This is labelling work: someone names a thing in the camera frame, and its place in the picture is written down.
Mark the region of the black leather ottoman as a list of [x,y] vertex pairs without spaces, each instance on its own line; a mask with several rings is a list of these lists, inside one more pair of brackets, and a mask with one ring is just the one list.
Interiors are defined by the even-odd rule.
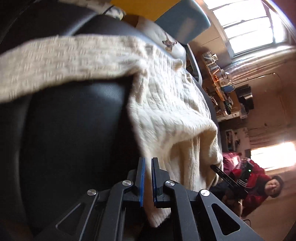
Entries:
[[201,204],[159,227],[118,206],[140,152],[127,117],[132,78],[70,82],[1,105],[1,240],[199,240]]

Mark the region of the blue round container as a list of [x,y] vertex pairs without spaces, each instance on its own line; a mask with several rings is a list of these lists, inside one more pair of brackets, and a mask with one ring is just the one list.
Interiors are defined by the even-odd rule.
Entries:
[[221,87],[221,90],[225,93],[225,94],[229,94],[231,92],[233,92],[236,89],[235,85],[233,84],[229,84],[226,85],[224,87]]

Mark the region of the wooden side table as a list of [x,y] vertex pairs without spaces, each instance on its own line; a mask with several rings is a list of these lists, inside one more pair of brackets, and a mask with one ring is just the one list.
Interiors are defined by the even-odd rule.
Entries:
[[228,72],[225,72],[218,64],[218,57],[211,51],[202,54],[199,67],[203,79],[202,87],[210,97],[219,122],[233,118],[247,118],[248,111],[239,101],[235,90],[225,94],[221,87],[233,84]]

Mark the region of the white deer print pillow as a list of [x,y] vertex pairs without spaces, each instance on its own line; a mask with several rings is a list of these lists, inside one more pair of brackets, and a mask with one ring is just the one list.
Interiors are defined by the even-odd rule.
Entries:
[[173,58],[181,59],[183,67],[186,67],[187,57],[185,48],[159,25],[142,16],[139,16],[135,28],[151,38]]

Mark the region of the blue triangle patterned pillow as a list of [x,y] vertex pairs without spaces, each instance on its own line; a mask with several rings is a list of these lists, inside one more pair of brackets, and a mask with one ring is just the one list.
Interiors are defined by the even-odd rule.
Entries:
[[60,0],[61,3],[73,4],[95,11],[99,15],[106,15],[112,18],[122,20],[126,13],[121,8],[108,3],[107,1],[94,0]]

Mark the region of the grey yellow blue sofa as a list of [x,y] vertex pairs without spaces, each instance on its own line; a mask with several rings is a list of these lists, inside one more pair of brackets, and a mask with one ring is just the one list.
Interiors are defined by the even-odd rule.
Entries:
[[177,40],[186,51],[186,65],[191,64],[191,75],[199,84],[202,77],[189,42],[207,30],[211,24],[197,1],[111,1],[126,15],[123,20],[136,27],[138,17],[153,21]]

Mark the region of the patterned window curtain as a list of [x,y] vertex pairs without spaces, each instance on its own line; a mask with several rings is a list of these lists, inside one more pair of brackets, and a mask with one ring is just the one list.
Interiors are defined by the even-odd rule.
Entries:
[[295,46],[283,45],[253,53],[224,67],[224,71],[229,73],[232,82],[238,83],[294,60]]

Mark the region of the cream knitted sweater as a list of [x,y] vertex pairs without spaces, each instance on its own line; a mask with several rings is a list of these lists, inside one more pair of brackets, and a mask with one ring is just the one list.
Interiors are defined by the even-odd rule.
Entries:
[[135,36],[56,36],[26,42],[1,55],[1,102],[69,81],[133,75],[127,110],[151,180],[151,159],[187,189],[218,181],[223,166],[218,128],[182,60]]

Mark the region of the person in red jacket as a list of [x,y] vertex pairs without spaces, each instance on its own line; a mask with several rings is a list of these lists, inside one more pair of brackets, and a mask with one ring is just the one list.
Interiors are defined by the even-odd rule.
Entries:
[[280,176],[270,177],[265,170],[249,158],[241,158],[241,153],[223,153],[223,171],[234,181],[238,181],[243,171],[243,164],[249,162],[253,169],[248,179],[245,199],[237,199],[230,190],[228,183],[222,181],[210,188],[210,191],[240,218],[247,217],[257,209],[268,197],[278,197],[284,187]]

